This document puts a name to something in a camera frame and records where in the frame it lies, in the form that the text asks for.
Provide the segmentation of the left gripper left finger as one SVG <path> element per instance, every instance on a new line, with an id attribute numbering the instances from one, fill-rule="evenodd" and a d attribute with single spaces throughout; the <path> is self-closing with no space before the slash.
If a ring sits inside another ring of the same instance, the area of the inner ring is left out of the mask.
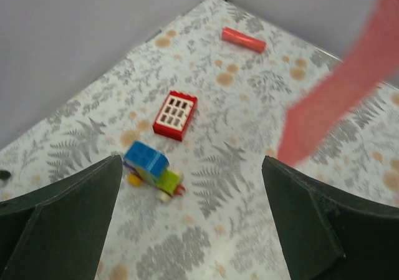
<path id="1" fill-rule="evenodd" d="M 94 279 L 122 172 L 113 155 L 1 202 L 1 279 Z"/>

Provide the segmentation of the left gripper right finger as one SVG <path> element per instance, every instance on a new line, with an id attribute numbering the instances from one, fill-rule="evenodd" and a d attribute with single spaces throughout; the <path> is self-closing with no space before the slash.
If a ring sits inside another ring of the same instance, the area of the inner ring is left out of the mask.
<path id="1" fill-rule="evenodd" d="M 398 208 L 272 157 L 262 176 L 291 279 L 398 279 Z"/>

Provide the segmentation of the red plastic trash bag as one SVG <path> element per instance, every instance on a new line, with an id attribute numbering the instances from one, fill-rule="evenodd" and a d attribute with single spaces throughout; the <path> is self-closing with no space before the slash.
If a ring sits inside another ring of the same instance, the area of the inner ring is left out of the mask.
<path id="1" fill-rule="evenodd" d="M 379 0 L 359 40 L 318 86 L 286 111 L 277 159 L 293 166 L 382 80 L 398 70 L 398 0 Z"/>

